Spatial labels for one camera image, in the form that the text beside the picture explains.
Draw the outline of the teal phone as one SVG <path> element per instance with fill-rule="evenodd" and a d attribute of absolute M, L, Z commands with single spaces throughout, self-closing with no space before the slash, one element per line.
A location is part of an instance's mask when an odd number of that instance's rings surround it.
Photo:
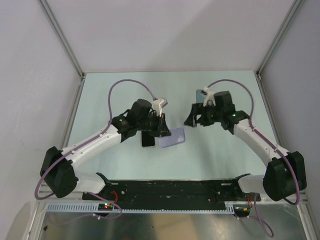
<path fill-rule="evenodd" d="M 196 90 L 196 103 L 203 104 L 205 102 L 206 97 L 207 94 L 202 89 Z"/>

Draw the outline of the purple phone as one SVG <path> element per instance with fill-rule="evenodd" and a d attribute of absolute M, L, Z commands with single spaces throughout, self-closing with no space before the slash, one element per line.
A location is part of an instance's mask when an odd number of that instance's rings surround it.
<path fill-rule="evenodd" d="M 183 127 L 171 129 L 171 136 L 158 138 L 159 147 L 161 149 L 182 144 L 186 141 L 185 129 Z"/>

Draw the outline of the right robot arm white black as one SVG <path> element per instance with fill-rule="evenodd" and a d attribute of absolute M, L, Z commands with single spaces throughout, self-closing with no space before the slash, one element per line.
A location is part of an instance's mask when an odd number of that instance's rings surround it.
<path fill-rule="evenodd" d="M 245 111 L 236 110 L 229 91 L 199 90 L 198 94 L 204 100 L 192 104 L 184 125 L 195 128 L 220 123 L 224 130 L 249 146 L 266 167 L 263 175 L 239 176 L 237 184 L 231 187 L 234 199 L 241 201 L 249 193 L 259 193 L 277 202 L 306 189 L 305 161 L 301 153 L 290 152 L 259 132 Z"/>

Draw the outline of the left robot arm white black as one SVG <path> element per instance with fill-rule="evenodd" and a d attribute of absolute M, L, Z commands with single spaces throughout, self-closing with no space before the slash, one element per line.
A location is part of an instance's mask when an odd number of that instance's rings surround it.
<path fill-rule="evenodd" d="M 64 198 L 73 191 L 91 192 L 99 199 L 111 194 L 110 182 L 102 173 L 80 172 L 80 166 L 102 151 L 120 144 L 137 134 L 146 132 L 152 137 L 169 137 L 171 131 L 166 124 L 163 108 L 165 98 L 152 102 L 138 99 L 132 107 L 115 116 L 108 125 L 87 139 L 61 150 L 55 146 L 47 150 L 40 176 L 57 198 Z"/>

